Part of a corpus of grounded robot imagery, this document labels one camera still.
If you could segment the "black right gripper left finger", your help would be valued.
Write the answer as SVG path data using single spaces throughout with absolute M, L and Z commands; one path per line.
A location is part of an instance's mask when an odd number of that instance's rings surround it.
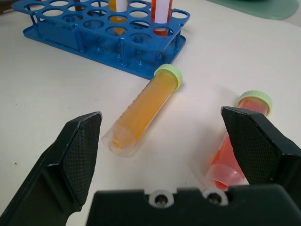
M 0 216 L 0 226 L 66 226 L 86 203 L 95 171 L 101 112 L 65 124 Z

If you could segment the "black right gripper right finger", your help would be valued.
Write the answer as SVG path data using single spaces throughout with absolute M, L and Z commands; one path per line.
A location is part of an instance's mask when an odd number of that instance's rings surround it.
M 251 185 L 276 183 L 301 191 L 301 148 L 262 113 L 221 108 L 235 158 Z

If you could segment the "red liquid green-capped tube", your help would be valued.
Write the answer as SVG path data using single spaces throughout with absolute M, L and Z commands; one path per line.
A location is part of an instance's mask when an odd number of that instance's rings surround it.
M 237 107 L 268 116 L 272 109 L 272 99 L 263 91 L 250 90 L 239 97 Z M 227 190 L 229 186 L 243 184 L 245 176 L 235 158 L 228 134 L 213 158 L 206 173 L 206 179 L 212 181 L 213 185 L 221 190 Z

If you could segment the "orange liquid green-capped tube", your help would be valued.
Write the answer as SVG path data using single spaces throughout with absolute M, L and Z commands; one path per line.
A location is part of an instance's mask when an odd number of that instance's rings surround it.
M 177 67 L 161 65 L 152 80 L 104 134 L 103 144 L 118 156 L 133 156 L 147 127 L 182 81 L 182 73 Z

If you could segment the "blue test tube rack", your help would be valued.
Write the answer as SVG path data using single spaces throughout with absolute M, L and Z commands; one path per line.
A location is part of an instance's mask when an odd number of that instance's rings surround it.
M 128 10 L 112 12 L 108 0 L 90 0 L 87 9 L 75 11 L 73 0 L 19 0 L 15 11 L 31 17 L 24 36 L 101 64 L 152 79 L 162 64 L 172 63 L 186 39 L 181 30 L 190 14 L 172 9 L 182 17 L 171 16 L 169 23 L 151 20 L 151 3 L 128 0 Z M 124 16 L 124 23 L 113 23 L 112 16 Z M 126 31 L 116 35 L 113 27 Z

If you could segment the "orange liquid labelled tube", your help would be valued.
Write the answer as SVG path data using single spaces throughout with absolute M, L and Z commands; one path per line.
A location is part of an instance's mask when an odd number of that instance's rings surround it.
M 109 0 L 110 11 L 116 13 L 122 13 L 128 9 L 128 0 Z M 127 21 L 127 18 L 124 16 L 112 16 L 110 21 L 113 23 L 124 23 Z M 113 30 L 116 35 L 122 35 L 125 33 L 125 29 L 121 27 L 113 27 Z

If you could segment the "red liquid labelled tube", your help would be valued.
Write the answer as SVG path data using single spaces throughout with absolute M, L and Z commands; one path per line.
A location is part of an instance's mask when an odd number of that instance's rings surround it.
M 157 24 L 170 21 L 173 0 L 151 0 L 151 20 Z

